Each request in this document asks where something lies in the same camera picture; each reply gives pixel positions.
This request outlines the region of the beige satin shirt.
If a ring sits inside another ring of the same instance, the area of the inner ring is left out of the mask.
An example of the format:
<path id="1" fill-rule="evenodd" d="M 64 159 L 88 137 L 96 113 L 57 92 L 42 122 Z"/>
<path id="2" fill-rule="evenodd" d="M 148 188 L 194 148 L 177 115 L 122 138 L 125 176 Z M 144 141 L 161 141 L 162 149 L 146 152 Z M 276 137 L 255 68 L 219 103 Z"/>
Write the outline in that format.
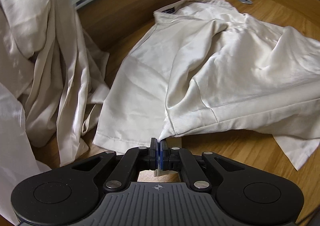
<path id="1" fill-rule="evenodd" d="M 319 41 L 225 0 L 154 12 L 103 102 L 93 139 L 124 153 L 152 138 L 271 134 L 296 169 L 319 145 Z"/>

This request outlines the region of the beige garment pile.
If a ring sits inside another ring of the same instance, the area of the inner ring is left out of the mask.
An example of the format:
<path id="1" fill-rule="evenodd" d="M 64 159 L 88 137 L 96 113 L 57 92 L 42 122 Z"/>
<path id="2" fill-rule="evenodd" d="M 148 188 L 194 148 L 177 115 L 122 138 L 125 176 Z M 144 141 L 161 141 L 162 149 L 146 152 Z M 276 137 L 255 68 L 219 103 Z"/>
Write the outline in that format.
<path id="1" fill-rule="evenodd" d="M 109 92 L 107 61 L 70 0 L 1 0 L 1 83 L 21 100 L 33 146 L 57 137 L 61 165 L 88 150 L 82 137 Z"/>

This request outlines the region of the white garment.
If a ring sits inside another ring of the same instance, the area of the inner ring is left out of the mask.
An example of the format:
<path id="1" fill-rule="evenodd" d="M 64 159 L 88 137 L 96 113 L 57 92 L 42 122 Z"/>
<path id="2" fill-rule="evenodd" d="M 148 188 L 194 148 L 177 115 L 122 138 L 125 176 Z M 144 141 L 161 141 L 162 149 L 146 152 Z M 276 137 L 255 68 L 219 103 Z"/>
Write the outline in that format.
<path id="1" fill-rule="evenodd" d="M 18 225 L 11 205 L 13 189 L 22 180 L 51 168 L 35 159 L 25 131 L 24 109 L 3 85 L 0 101 L 1 216 Z"/>

